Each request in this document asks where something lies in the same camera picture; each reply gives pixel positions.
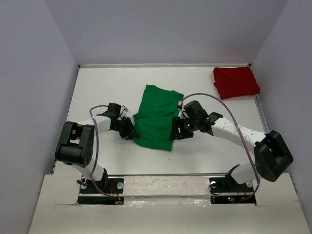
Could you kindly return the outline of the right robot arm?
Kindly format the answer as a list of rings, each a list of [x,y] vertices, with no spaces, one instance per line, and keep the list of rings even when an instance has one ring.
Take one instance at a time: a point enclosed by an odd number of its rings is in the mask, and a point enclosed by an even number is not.
[[[208,114],[197,100],[177,106],[180,116],[172,119],[170,140],[192,138],[195,131],[225,139],[245,149],[249,163],[233,166],[215,187],[222,192],[236,191],[243,184],[264,179],[275,182],[293,163],[293,156],[277,131],[269,133],[239,126],[234,120],[212,112]]]

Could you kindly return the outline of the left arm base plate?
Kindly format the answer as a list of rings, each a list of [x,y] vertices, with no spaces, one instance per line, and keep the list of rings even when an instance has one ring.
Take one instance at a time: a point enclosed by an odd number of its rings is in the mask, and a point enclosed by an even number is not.
[[[123,205],[124,204],[124,178],[108,177],[108,184],[103,185],[96,181],[94,183],[81,177],[77,180],[79,193],[77,203],[80,205]]]

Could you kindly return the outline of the green t-shirt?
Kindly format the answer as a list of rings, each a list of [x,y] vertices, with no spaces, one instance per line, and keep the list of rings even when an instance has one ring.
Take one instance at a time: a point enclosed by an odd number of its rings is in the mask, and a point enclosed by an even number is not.
[[[138,112],[133,115],[139,134],[134,142],[141,147],[170,152],[172,118],[178,116],[177,105],[183,98],[184,95],[177,91],[146,85]]]

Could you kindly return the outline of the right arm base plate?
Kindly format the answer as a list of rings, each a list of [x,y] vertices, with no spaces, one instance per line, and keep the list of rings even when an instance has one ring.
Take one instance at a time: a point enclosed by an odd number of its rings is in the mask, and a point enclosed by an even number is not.
[[[238,165],[235,165],[224,176],[209,179],[211,204],[256,204],[253,185],[248,187],[246,184],[238,184],[231,177],[231,173],[237,167]]]

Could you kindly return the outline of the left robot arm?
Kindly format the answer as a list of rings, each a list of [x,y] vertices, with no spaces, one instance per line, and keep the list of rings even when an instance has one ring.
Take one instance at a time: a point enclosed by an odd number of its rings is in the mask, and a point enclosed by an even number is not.
[[[98,164],[99,134],[115,131],[125,140],[140,138],[128,109],[116,103],[98,105],[89,110],[90,119],[64,123],[55,151],[55,159],[78,170],[85,179],[80,184],[108,196],[107,170]]]

